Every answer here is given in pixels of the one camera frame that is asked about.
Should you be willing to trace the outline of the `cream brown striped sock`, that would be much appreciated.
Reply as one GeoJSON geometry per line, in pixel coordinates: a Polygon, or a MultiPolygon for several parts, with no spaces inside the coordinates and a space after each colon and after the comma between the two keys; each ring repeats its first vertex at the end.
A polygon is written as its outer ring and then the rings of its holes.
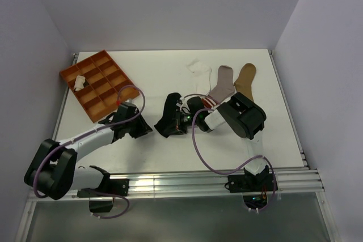
{"type": "Polygon", "coordinates": [[[86,77],[82,75],[77,75],[74,83],[74,91],[78,92],[84,89],[86,86],[88,86],[88,81],[86,80],[86,77]]]}

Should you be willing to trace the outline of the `orange compartment tray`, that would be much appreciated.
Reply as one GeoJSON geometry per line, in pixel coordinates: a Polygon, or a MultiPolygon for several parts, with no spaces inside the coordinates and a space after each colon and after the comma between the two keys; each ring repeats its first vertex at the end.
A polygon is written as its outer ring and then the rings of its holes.
{"type": "Polygon", "coordinates": [[[60,71],[60,76],[92,122],[97,122],[115,111],[118,100],[135,99],[140,95],[126,73],[105,50],[60,71]],[[77,75],[86,77],[88,86],[75,92],[77,75]]]}

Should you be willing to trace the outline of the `tan brown sock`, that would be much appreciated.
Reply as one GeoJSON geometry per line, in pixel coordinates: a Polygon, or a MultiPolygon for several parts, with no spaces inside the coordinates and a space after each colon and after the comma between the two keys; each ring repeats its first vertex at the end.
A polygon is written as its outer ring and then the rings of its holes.
{"type": "Polygon", "coordinates": [[[236,92],[240,92],[251,101],[254,101],[252,94],[252,82],[256,75],[256,67],[252,63],[245,64],[240,72],[239,76],[234,82],[236,92]]]}

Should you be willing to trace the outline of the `black sock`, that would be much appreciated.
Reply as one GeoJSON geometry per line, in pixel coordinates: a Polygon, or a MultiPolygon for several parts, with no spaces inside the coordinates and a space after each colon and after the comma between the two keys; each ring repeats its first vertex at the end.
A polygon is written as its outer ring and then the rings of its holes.
{"type": "Polygon", "coordinates": [[[164,103],[163,114],[161,119],[154,125],[157,132],[168,138],[172,135],[181,135],[182,132],[177,128],[177,120],[175,119],[177,111],[177,102],[181,98],[181,94],[173,92],[167,95],[164,103]]]}

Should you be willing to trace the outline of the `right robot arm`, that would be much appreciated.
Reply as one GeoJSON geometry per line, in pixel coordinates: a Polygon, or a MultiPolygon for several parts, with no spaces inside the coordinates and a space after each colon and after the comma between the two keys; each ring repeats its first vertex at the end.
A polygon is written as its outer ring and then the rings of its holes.
{"type": "Polygon", "coordinates": [[[212,109],[203,106],[200,97],[192,97],[187,107],[182,106],[182,97],[176,94],[171,100],[175,108],[163,133],[168,137],[183,135],[188,128],[196,126],[209,133],[221,125],[227,124],[241,139],[246,140],[248,162],[241,168],[242,175],[231,174],[229,190],[231,192],[254,192],[271,190],[276,185],[273,181],[272,167],[263,155],[262,130],[267,119],[265,112],[254,103],[253,99],[237,92],[228,101],[212,109]]]}

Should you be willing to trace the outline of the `aluminium frame rail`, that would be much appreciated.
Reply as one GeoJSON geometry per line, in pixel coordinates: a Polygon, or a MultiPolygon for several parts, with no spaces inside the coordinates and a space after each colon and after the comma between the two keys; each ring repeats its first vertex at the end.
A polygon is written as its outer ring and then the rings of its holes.
{"type": "MultiPolygon", "coordinates": [[[[323,192],[324,186],[317,170],[276,171],[276,196],[289,193],[323,192]]],[[[230,194],[227,176],[213,172],[155,173],[144,175],[112,175],[111,181],[125,181],[120,188],[127,190],[127,197],[178,198],[226,196],[230,194]]]]}

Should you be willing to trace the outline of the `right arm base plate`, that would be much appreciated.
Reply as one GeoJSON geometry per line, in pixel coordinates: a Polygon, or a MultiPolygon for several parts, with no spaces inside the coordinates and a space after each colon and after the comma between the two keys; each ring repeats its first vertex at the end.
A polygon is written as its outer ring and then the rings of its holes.
{"type": "Polygon", "coordinates": [[[261,173],[256,176],[245,173],[242,175],[229,175],[225,188],[230,193],[251,193],[262,192],[263,190],[272,192],[274,189],[277,190],[278,186],[275,184],[271,173],[261,173]]]}

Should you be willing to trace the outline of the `grey sock red stripes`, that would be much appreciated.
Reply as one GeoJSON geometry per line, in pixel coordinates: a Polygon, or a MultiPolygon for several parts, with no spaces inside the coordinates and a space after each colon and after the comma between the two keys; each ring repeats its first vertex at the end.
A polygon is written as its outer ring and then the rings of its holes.
{"type": "Polygon", "coordinates": [[[233,69],[229,66],[220,66],[218,68],[216,86],[209,92],[208,96],[202,98],[201,101],[204,104],[204,107],[213,108],[233,95],[234,92],[233,69]]]}

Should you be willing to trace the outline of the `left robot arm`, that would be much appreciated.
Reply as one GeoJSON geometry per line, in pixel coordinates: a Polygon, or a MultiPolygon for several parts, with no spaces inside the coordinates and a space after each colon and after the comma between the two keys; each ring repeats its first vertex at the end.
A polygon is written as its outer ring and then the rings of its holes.
{"type": "Polygon", "coordinates": [[[97,196],[121,195],[122,187],[111,180],[109,172],[95,165],[78,169],[77,161],[127,134],[137,139],[152,131],[134,104],[121,103],[116,112],[78,136],[59,142],[42,141],[24,182],[39,198],[58,200],[70,190],[90,190],[97,196]]]}

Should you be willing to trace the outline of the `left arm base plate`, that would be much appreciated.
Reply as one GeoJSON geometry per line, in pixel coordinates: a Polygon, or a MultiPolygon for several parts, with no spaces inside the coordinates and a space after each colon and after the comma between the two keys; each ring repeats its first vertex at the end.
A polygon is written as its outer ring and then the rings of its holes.
{"type": "Polygon", "coordinates": [[[77,192],[79,198],[112,197],[113,195],[126,197],[128,195],[129,179],[110,179],[96,189],[82,189],[77,192]]]}

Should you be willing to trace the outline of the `white sock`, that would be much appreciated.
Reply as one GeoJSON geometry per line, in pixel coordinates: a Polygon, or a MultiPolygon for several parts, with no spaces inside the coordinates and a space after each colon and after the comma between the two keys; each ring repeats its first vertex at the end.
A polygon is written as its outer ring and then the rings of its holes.
{"type": "Polygon", "coordinates": [[[197,94],[208,95],[210,93],[210,75],[212,69],[198,59],[194,59],[186,64],[186,68],[192,74],[195,92],[197,94]]]}

